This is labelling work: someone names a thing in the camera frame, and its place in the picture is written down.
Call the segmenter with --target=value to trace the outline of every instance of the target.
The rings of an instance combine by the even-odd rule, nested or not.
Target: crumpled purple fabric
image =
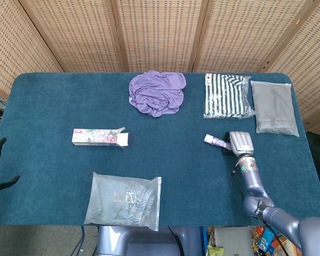
[[[183,102],[186,80],[182,73],[151,70],[134,77],[129,84],[129,103],[140,112],[159,117],[175,114]]]

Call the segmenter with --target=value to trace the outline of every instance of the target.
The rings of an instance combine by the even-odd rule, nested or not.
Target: packaged jeans
[[[257,133],[280,133],[299,137],[294,116],[291,84],[251,81]]]
[[[158,231],[161,177],[153,180],[93,173],[84,224],[149,227]]]
[[[204,118],[242,119],[255,111],[247,100],[250,76],[205,75]]]

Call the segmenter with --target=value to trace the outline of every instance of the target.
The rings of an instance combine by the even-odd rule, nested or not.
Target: plastic bag
[[[158,231],[161,177],[153,180],[93,173],[84,224],[149,227]]]
[[[205,75],[204,118],[243,119],[255,114],[247,100],[250,76]]]
[[[256,132],[299,137],[292,102],[292,85],[251,81],[251,86],[256,110]]]

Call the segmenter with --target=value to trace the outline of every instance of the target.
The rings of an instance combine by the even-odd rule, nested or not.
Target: teal tablecloth
[[[33,73],[14,82],[0,127],[7,137],[0,182],[0,224],[81,225],[92,172],[153,179],[162,177],[160,225],[249,225],[231,178],[235,157],[204,143],[205,135],[251,133],[254,156],[277,206],[298,218],[320,217],[320,184],[295,95],[299,138],[256,134],[255,117],[203,119],[204,74],[185,74],[185,99],[175,115],[153,118],[128,102],[134,73]],[[248,74],[253,80],[290,83],[283,74]],[[126,127],[129,146],[74,146],[74,128]]]

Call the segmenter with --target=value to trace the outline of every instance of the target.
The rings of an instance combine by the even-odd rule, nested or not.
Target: black and white striped clothing
[[[243,76],[207,73],[205,75],[205,118],[242,118],[246,112]]]

